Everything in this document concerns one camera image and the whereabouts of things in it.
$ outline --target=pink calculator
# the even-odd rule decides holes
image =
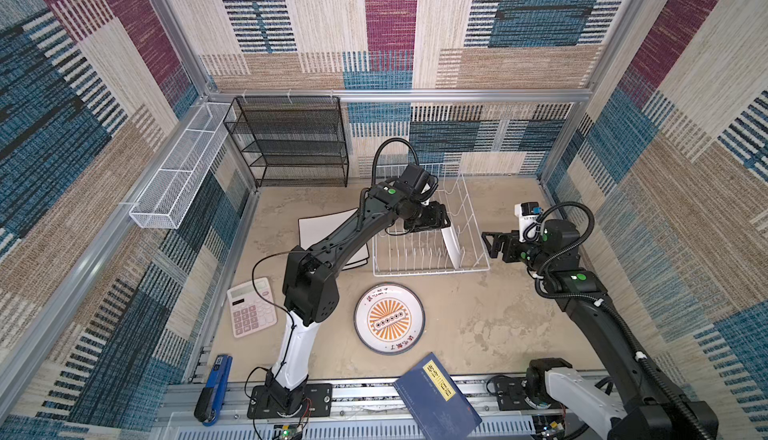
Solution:
[[[262,297],[274,302],[270,282],[266,277],[256,279],[255,284]],[[226,296],[230,300],[232,332],[234,332],[235,338],[258,332],[277,323],[274,305],[262,301],[256,295],[251,282],[241,283],[237,287],[230,288],[226,291]]]

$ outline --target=orange sunburst pattern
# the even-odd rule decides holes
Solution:
[[[382,340],[393,341],[408,332],[411,319],[408,307],[402,302],[384,299],[371,308],[368,323],[373,335]]]

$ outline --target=white mesh basket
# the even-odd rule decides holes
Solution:
[[[207,102],[176,141],[154,173],[130,217],[141,228],[178,228],[226,139],[230,104]]]
[[[390,234],[395,235],[381,231],[373,238],[373,274],[377,277],[400,277],[490,270],[475,211],[458,163],[424,164],[421,167],[438,178],[438,189],[430,200],[437,200],[446,206],[451,228],[458,239],[458,267],[451,261],[440,231],[404,234],[402,220],[398,220],[388,229]],[[379,179],[397,177],[405,168],[405,165],[379,165],[376,175]]]

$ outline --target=yellow book title label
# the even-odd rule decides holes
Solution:
[[[423,368],[432,380],[432,383],[437,387],[437,390],[442,394],[442,397],[446,399],[446,402],[456,395],[456,390],[451,387],[450,382],[440,373],[440,368],[437,368],[434,360],[429,360]]]

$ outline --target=striped carpet wall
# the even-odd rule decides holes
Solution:
[[[0,438],[148,438],[166,387],[184,381],[245,208],[235,155],[221,148],[178,230],[131,228]]]
[[[196,98],[148,0],[0,0],[0,361]],[[180,229],[131,230],[0,438],[147,437],[240,222],[234,155]]]
[[[623,0],[169,2],[219,90],[400,90],[584,87]],[[367,177],[393,136],[466,173],[535,174],[570,105],[342,108]]]
[[[766,34],[768,0],[648,0],[547,181],[595,212],[595,270],[723,438],[768,438]]]
[[[0,0],[0,361],[197,97],[149,0]]]

